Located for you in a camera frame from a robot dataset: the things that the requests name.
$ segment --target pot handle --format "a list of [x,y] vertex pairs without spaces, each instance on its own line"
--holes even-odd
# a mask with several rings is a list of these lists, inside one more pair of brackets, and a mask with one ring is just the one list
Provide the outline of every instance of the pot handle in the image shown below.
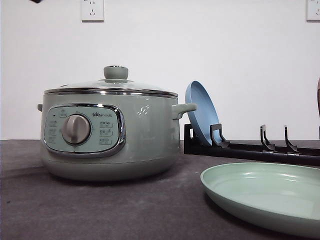
[[40,112],[42,112],[42,106],[43,106],[42,104],[38,104],[38,105],[36,106]]
[[175,104],[172,105],[172,119],[180,119],[182,115],[187,112],[197,110],[197,104],[195,103],[186,103],[186,104]]

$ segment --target dish rack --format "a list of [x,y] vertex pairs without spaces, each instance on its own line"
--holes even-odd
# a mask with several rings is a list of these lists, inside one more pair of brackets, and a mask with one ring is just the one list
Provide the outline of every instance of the dish rack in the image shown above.
[[[221,142],[217,142],[214,131],[219,130]],[[272,144],[266,136],[266,125],[260,127],[260,144],[243,144],[227,141],[222,133],[222,125],[210,125],[212,146],[204,146],[198,139],[191,124],[184,125],[184,154],[249,159],[263,162],[294,165],[320,166],[320,149],[293,145],[288,139],[288,128],[284,126],[286,146]]]

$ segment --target lid knob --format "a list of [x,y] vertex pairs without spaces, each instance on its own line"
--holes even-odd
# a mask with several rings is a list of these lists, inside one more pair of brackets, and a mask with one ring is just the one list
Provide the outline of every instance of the lid knob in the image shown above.
[[123,79],[128,78],[128,68],[125,66],[106,66],[103,68],[105,79]]

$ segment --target glass lid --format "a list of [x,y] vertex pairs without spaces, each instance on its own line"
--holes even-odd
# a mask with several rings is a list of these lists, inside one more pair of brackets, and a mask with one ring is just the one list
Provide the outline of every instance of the glass lid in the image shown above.
[[105,79],[83,83],[67,84],[44,91],[45,94],[90,94],[93,92],[141,93],[178,97],[177,93],[159,87],[127,80],[128,68],[124,66],[106,66],[103,69]]

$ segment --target control knob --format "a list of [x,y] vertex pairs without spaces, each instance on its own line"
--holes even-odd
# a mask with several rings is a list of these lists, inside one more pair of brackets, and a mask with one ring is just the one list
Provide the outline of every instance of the control knob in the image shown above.
[[82,115],[74,114],[66,118],[62,127],[62,137],[70,144],[80,144],[90,134],[90,123]]

